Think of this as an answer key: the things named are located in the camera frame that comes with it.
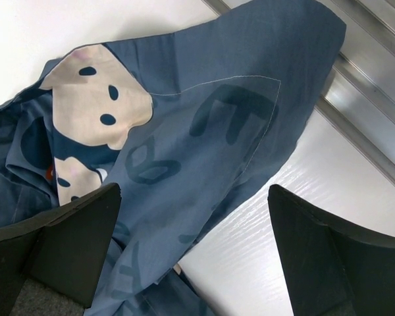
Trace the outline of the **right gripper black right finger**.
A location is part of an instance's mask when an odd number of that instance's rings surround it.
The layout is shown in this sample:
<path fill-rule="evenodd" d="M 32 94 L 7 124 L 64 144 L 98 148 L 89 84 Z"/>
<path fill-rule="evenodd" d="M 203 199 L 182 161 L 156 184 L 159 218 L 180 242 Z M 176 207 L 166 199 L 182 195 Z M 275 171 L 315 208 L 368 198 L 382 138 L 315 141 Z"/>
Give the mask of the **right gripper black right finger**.
<path fill-rule="evenodd" d="M 267 201 L 294 315 L 395 315 L 395 237 L 278 184 Z"/>

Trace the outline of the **blue cartoon print pillowcase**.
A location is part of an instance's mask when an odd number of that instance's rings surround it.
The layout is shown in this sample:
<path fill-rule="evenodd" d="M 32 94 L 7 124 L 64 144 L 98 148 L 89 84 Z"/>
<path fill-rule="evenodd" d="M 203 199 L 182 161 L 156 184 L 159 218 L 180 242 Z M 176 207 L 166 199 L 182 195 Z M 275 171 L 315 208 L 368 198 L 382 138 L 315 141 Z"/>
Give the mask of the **blue cartoon print pillowcase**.
<path fill-rule="evenodd" d="M 117 183 L 86 314 L 210 315 L 174 266 L 291 156 L 345 34 L 318 1 L 250 1 L 49 61 L 0 106 L 0 227 Z"/>

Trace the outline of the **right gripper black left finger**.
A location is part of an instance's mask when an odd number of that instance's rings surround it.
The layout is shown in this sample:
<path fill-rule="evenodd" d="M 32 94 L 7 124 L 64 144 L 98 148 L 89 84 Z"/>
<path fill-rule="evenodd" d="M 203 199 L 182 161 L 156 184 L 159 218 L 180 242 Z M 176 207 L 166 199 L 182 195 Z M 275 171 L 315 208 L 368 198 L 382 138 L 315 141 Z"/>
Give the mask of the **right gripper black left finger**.
<path fill-rule="evenodd" d="M 112 183 L 0 228 L 0 315 L 82 315 L 91 307 L 121 203 Z"/>

